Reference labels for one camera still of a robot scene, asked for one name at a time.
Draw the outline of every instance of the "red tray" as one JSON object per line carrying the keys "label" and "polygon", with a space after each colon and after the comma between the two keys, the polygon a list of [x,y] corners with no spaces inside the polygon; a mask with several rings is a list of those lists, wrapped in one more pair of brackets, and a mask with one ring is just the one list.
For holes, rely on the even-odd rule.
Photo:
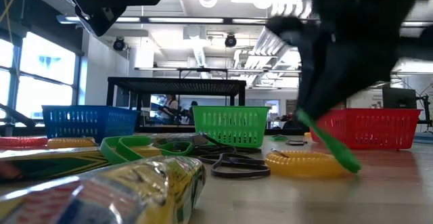
{"label": "red tray", "polygon": [[[354,150],[409,149],[418,123],[418,109],[332,110],[318,125]],[[320,142],[312,132],[314,141]]]}

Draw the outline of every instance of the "wooden floor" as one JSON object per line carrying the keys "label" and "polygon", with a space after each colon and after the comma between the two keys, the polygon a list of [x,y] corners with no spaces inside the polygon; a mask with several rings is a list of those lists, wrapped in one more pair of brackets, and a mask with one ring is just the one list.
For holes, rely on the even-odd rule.
{"label": "wooden floor", "polygon": [[[317,143],[271,148],[325,152]],[[191,224],[372,224],[433,223],[433,146],[411,150],[355,152],[359,177],[300,180],[271,176],[256,180],[208,180]]]}

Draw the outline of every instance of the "window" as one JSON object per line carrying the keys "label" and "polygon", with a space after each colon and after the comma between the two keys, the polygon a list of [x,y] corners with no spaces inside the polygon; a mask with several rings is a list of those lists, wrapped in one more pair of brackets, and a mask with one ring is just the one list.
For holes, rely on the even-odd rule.
{"label": "window", "polygon": [[69,106],[71,102],[71,86],[20,77],[16,110],[29,118],[43,119],[42,105]]}
{"label": "window", "polygon": [[0,39],[0,66],[10,68],[12,65],[13,57],[14,57],[14,45]]}
{"label": "window", "polygon": [[[7,97],[9,95],[9,72],[0,70],[0,103],[7,105]],[[0,118],[5,118],[6,113],[0,110]]]}
{"label": "window", "polygon": [[31,32],[22,43],[21,71],[73,84],[75,54]]}

